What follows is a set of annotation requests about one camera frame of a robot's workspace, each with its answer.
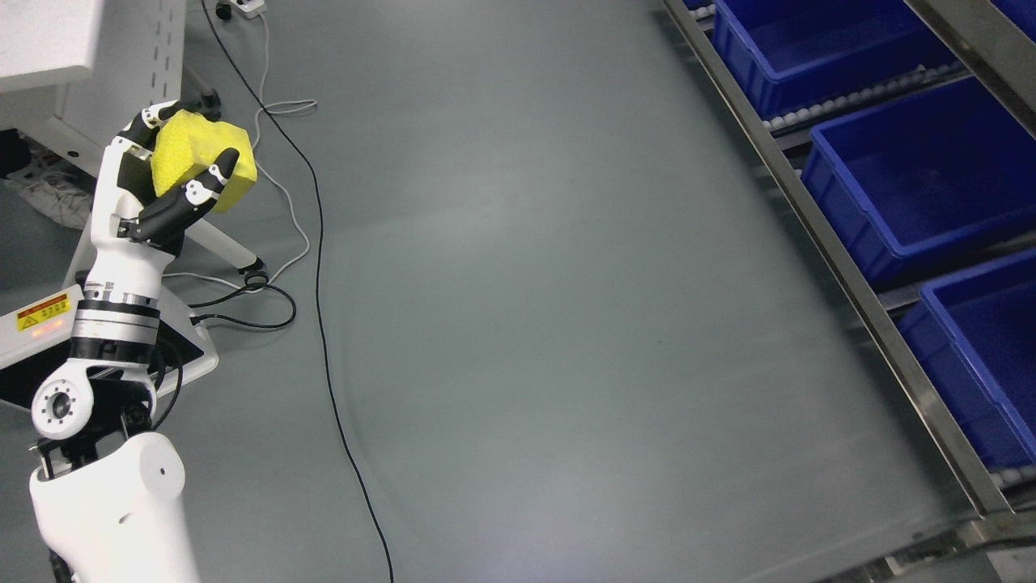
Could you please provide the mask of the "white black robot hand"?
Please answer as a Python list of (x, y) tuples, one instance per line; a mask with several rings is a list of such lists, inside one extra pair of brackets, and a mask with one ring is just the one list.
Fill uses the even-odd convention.
[(83, 284), (87, 301), (156, 307), (165, 269), (181, 251), (186, 229), (217, 206), (241, 151), (224, 147), (183, 185), (153, 188), (160, 133), (175, 114), (208, 113), (202, 100), (151, 104), (104, 149), (90, 215), (96, 259)]

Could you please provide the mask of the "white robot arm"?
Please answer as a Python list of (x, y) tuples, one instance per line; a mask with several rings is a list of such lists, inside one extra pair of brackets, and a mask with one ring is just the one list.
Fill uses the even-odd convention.
[(87, 285), (70, 354), (33, 396), (29, 491), (58, 582), (197, 582), (185, 466), (159, 434), (159, 300)]

